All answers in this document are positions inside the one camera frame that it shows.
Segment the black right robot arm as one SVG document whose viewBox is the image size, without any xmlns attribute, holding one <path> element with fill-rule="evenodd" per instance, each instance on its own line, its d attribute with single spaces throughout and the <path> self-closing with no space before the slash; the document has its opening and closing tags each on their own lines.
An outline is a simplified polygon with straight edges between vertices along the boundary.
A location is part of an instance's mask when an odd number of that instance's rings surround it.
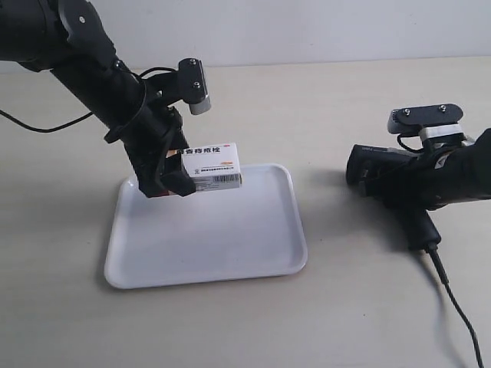
<svg viewBox="0 0 491 368">
<path fill-rule="evenodd" d="M 363 195 L 390 207 L 436 210 L 459 202 L 490 199 L 490 130 L 470 146 L 440 149 L 388 165 L 371 161 L 359 182 Z"/>
</svg>

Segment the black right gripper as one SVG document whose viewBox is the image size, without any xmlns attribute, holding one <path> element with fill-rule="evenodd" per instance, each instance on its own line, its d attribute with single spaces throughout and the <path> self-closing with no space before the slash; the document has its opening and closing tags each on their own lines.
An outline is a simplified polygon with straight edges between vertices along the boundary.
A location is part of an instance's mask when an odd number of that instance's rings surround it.
<svg viewBox="0 0 491 368">
<path fill-rule="evenodd" d="M 460 148 L 410 153 L 360 146 L 360 194 L 387 207 L 436 210 L 460 201 Z"/>
</svg>

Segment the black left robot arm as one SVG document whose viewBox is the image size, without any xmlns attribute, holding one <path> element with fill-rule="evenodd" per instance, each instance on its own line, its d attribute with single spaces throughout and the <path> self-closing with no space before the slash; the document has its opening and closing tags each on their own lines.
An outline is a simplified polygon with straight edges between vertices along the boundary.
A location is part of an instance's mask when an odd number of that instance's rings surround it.
<svg viewBox="0 0 491 368">
<path fill-rule="evenodd" d="M 177 101 L 206 99 L 199 61 L 178 68 L 131 71 L 117 56 L 95 7 L 88 1 L 3 1 L 1 59 L 51 72 L 121 142 L 149 198 L 196 191 L 184 169 L 188 143 Z"/>
</svg>

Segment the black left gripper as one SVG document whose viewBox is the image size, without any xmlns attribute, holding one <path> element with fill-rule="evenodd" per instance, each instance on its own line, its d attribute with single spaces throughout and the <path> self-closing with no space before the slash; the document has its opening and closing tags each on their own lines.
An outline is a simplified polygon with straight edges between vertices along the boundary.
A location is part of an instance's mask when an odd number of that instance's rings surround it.
<svg viewBox="0 0 491 368">
<path fill-rule="evenodd" d="M 189 147 L 182 131 L 182 117 L 163 98 L 166 90 L 177 86 L 177 72 L 157 71 L 147 78 L 149 73 L 131 73 L 140 87 L 137 112 L 126 123 L 111 127 L 104 140 L 123 143 L 139 190 L 147 198 L 189 196 L 195 192 L 195 182 L 180 165 L 181 157 L 166 157 L 170 150 Z"/>
</svg>

